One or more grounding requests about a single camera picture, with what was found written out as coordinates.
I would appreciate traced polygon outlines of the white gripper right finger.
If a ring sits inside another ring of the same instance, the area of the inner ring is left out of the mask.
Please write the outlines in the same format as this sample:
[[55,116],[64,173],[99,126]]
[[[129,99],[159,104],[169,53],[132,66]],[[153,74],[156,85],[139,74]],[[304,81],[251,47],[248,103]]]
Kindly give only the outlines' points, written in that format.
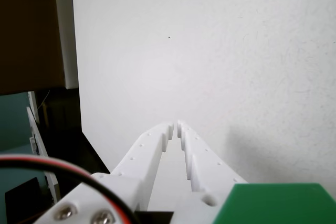
[[173,223],[213,223],[235,184],[246,181],[185,122],[178,121],[177,137],[191,192],[176,206]]

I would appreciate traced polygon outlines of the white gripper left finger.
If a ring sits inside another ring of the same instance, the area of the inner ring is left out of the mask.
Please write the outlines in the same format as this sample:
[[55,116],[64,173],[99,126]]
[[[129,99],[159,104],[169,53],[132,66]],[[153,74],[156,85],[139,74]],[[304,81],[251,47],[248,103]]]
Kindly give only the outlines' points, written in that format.
[[[132,212],[146,211],[160,159],[173,130],[173,123],[162,123],[144,132],[110,174],[94,173],[92,178],[115,193]],[[125,223],[125,220],[99,192],[81,183],[36,222]]]

